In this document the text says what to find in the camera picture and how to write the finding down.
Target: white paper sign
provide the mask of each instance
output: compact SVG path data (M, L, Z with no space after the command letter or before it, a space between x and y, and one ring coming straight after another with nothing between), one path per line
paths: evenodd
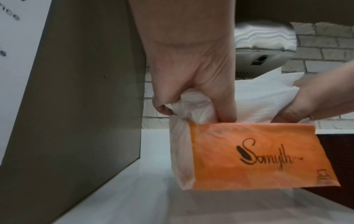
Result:
M51 0L0 0L0 165Z

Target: white countertop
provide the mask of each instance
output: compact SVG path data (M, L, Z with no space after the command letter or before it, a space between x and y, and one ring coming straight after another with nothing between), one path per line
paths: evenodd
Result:
M351 224L354 210L302 189L182 191L168 130L143 130L141 159L55 224Z

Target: black feather graphic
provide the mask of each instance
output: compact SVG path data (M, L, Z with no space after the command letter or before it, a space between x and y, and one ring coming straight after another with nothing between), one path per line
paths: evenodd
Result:
M236 148L237 148L237 151L241 154L241 156L244 159L246 159L248 161L252 161L251 156L241 146L238 145Z

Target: dark brown panel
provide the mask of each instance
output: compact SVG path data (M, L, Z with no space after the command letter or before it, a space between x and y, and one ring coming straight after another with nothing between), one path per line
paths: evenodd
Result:
M354 1L350 0L237 0L236 21L245 18L280 22L330 22L354 25Z
M306 190L354 209L354 135L318 135L341 187Z
M1 224L48 223L139 158L144 73L126 1L53 1L0 166Z

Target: plastic wrapper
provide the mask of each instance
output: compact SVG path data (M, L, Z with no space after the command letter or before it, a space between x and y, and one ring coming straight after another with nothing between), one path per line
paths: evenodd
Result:
M274 124L303 73L235 81L237 123L217 123L211 100L188 90L172 105L170 150L183 190L339 186L313 124Z

